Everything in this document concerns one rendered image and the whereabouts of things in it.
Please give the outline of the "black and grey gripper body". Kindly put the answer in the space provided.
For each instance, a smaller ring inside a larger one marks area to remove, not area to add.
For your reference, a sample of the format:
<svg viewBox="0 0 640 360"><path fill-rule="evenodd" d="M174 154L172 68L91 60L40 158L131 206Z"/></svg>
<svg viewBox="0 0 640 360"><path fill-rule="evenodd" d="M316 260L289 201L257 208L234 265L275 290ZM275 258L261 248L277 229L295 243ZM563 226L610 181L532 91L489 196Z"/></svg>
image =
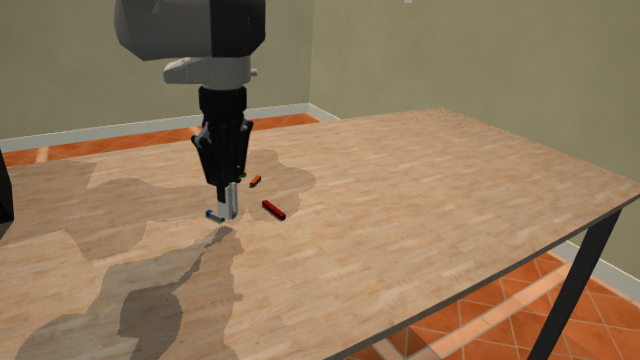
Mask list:
<svg viewBox="0 0 640 360"><path fill-rule="evenodd" d="M207 129L211 135L212 142L222 144L222 126L229 125L231 128L230 141L233 141L232 123L244 120L247 108L247 89L243 86L233 90L211 90L199 89L199 107L204 115L202 128L208 122ZM234 113L239 113L235 114Z"/></svg>

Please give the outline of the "orange rod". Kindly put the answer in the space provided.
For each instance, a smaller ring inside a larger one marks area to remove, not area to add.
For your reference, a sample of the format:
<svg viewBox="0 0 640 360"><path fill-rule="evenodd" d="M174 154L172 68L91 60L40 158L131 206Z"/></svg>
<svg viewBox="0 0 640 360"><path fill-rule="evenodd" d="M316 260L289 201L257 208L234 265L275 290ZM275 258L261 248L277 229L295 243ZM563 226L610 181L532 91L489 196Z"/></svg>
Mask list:
<svg viewBox="0 0 640 360"><path fill-rule="evenodd" d="M251 182L250 187L255 187L261 181L261 176L256 176Z"/></svg>

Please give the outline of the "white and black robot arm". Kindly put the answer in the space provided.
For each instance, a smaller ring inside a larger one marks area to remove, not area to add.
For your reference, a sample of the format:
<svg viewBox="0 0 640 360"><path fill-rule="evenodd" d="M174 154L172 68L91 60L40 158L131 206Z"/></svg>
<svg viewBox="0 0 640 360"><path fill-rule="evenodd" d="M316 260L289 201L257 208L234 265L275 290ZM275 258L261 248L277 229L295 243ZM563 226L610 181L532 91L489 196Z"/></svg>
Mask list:
<svg viewBox="0 0 640 360"><path fill-rule="evenodd" d="M265 0L115 0L112 19L142 61L186 58L164 68L167 84L233 90L257 76L251 54L265 40L265 11Z"/></svg>

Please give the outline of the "red rod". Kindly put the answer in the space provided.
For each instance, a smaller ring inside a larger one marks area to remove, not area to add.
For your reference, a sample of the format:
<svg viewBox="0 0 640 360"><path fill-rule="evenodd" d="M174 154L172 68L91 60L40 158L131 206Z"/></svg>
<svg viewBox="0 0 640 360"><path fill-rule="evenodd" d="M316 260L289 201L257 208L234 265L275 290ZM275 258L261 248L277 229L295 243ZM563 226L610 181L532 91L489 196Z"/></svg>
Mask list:
<svg viewBox="0 0 640 360"><path fill-rule="evenodd" d="M278 208L272 205L269 201L267 200L262 201L262 206L264 206L267 210L273 213L280 220L286 219L286 214L284 214L282 211L280 211Z"/></svg>

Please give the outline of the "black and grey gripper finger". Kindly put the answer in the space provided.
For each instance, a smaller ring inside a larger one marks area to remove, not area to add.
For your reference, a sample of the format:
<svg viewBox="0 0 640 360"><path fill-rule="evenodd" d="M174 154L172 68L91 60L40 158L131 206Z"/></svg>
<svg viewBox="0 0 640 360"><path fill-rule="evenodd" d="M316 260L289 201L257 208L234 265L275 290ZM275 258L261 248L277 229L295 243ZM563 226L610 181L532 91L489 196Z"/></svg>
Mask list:
<svg viewBox="0 0 640 360"><path fill-rule="evenodd" d="M232 219L228 164L230 126L226 124L222 126L222 144L211 141L207 126L208 122L198 136L191 137L191 142L197 148L207 183L216 186L218 216L230 220Z"/></svg>
<svg viewBox="0 0 640 360"><path fill-rule="evenodd" d="M249 137L253 124L253 121L246 120L245 118L242 126L239 121L232 123L233 141L230 141L230 148L228 149L229 185L231 186L232 211L236 212L236 215L238 215L237 183L241 182L241 179L238 177L239 175L243 175L245 171Z"/></svg>

